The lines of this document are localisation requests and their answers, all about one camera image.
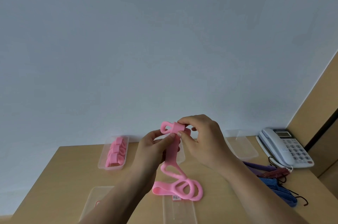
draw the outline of desk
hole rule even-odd
[[[255,137],[249,137],[259,153],[251,162],[268,164]],[[35,182],[17,211],[12,223],[47,224],[77,223],[93,187],[112,186],[128,172],[137,149],[130,143],[125,167],[110,172],[98,169],[103,145],[60,147]],[[230,188],[217,173],[199,164],[185,148],[185,162],[181,168],[191,179],[198,180],[204,197],[194,202],[197,221],[205,223],[250,223]],[[158,169],[156,180],[166,180]],[[338,200],[310,170],[298,169],[288,176],[285,187],[304,196],[309,205],[304,207],[300,198],[295,210],[309,223],[337,223]],[[162,197],[148,193],[132,214],[129,223],[163,223]]]

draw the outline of white telephone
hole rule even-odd
[[[264,145],[268,148],[278,162],[274,161],[273,158],[271,161],[279,167],[286,167],[292,170],[293,168],[314,166],[309,154],[286,129],[265,128],[259,132],[256,139],[266,155],[271,157]]]

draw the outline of blue striped fabric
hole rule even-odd
[[[295,207],[297,205],[297,198],[295,198],[290,191],[286,188],[282,188],[278,186],[277,179],[267,179],[267,178],[259,178],[265,185],[267,185],[277,196],[283,199],[288,205],[291,207]]]

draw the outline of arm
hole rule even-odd
[[[128,222],[138,203],[154,185],[156,170],[165,158],[165,149],[174,141],[174,134],[154,140],[161,135],[160,130],[157,130],[141,139],[126,177],[79,224]]]
[[[195,158],[229,182],[253,223],[307,223],[232,154],[215,121],[195,115],[178,122],[198,131],[197,141],[185,132],[178,135]]]

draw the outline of forearm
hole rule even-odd
[[[129,172],[79,224],[120,224],[129,217],[144,196],[138,174]]]
[[[228,180],[253,223],[307,223],[237,159],[220,174]]]

